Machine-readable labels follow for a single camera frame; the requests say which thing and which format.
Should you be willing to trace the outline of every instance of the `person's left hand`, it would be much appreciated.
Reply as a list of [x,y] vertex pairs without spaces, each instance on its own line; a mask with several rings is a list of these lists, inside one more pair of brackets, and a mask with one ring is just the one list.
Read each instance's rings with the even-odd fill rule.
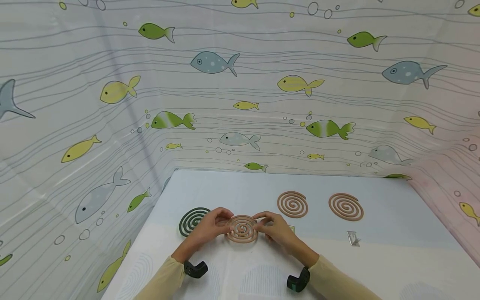
[[221,234],[227,234],[232,231],[233,226],[227,226],[227,222],[232,217],[233,213],[223,207],[218,207],[206,214],[190,235],[175,250],[172,258],[179,263],[183,263],[189,260],[206,243]]

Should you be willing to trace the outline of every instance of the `green fish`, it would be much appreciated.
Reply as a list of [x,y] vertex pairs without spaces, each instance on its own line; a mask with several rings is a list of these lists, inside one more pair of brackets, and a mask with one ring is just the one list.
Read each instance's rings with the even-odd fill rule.
[[195,117],[194,114],[188,113],[185,115],[185,117],[183,117],[182,120],[176,114],[172,114],[168,111],[162,111],[153,119],[152,128],[173,128],[183,124],[189,129],[195,129],[192,123],[197,122],[197,120],[195,120],[193,117]]
[[248,164],[245,165],[245,167],[246,167],[247,169],[250,169],[250,170],[260,170],[260,169],[261,169],[263,172],[266,173],[268,166],[267,166],[267,165],[265,165],[265,166],[260,166],[260,165],[257,164],[257,163],[248,163]]
[[138,33],[148,39],[159,39],[161,37],[166,36],[170,42],[175,44],[175,42],[173,41],[174,29],[175,27],[169,27],[169,28],[163,29],[162,27],[157,26],[153,23],[145,23],[142,25],[142,27],[140,27],[140,29],[138,30]]
[[384,178],[403,178],[403,179],[406,179],[406,180],[412,180],[412,177],[407,176],[407,175],[403,175],[403,174],[390,174],[390,175],[385,176]]
[[356,33],[351,37],[347,38],[347,41],[355,48],[362,48],[373,45],[373,50],[378,52],[378,47],[380,46],[380,43],[386,37],[387,36],[373,37],[369,32],[360,31],[359,33]]
[[113,277],[115,276],[115,273],[118,271],[120,268],[121,263],[123,262],[123,259],[125,259],[125,256],[127,256],[128,250],[130,249],[130,246],[132,244],[132,240],[129,240],[127,242],[127,245],[125,245],[125,248],[123,249],[123,255],[117,259],[116,261],[112,262],[105,272],[103,272],[102,277],[100,278],[100,281],[98,282],[98,288],[96,289],[96,292],[99,293],[102,291],[104,288],[108,286],[110,281],[112,281]]
[[348,123],[343,125],[342,128],[339,128],[338,125],[331,120],[321,120],[308,125],[307,130],[314,136],[318,137],[327,137],[338,134],[342,139],[348,140],[348,132],[354,132],[353,126],[355,125],[355,123]]
[[127,213],[131,212],[132,210],[134,210],[135,208],[137,208],[140,203],[142,203],[142,201],[144,200],[145,197],[150,197],[151,194],[150,194],[150,188],[148,188],[146,190],[146,192],[144,192],[143,194],[141,195],[138,195],[136,196],[132,202],[130,202],[130,206],[128,207],[127,209]]
[[6,264],[13,257],[13,253],[5,256],[0,260],[0,267]]

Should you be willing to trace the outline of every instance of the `fabric wall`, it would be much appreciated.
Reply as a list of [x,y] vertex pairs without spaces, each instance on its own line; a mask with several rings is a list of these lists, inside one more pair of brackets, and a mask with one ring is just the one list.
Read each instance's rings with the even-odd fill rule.
[[400,176],[479,263],[477,5],[0,1],[0,299],[100,299],[175,168]]

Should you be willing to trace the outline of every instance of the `hand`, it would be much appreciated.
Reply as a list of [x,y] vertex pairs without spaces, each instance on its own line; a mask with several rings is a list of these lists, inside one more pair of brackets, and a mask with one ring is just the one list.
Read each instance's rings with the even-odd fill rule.
[[221,234],[227,234],[232,231],[233,226],[227,226],[227,222],[232,217],[233,213],[223,207],[218,207],[206,214],[190,235],[175,250],[172,258],[179,263],[184,263],[203,245]]
[[253,229],[263,232],[269,242],[275,241],[305,267],[310,268],[318,261],[319,255],[293,233],[281,215],[264,211],[257,213],[252,218],[263,218],[253,226]]

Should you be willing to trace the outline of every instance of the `beige sleeve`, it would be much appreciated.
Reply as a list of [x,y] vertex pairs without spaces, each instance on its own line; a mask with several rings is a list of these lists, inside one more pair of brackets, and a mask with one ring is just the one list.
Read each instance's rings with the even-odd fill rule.
[[368,288],[338,270],[322,255],[309,271],[309,285],[328,300],[381,300]]
[[169,300],[184,278],[183,264],[169,256],[134,300]]

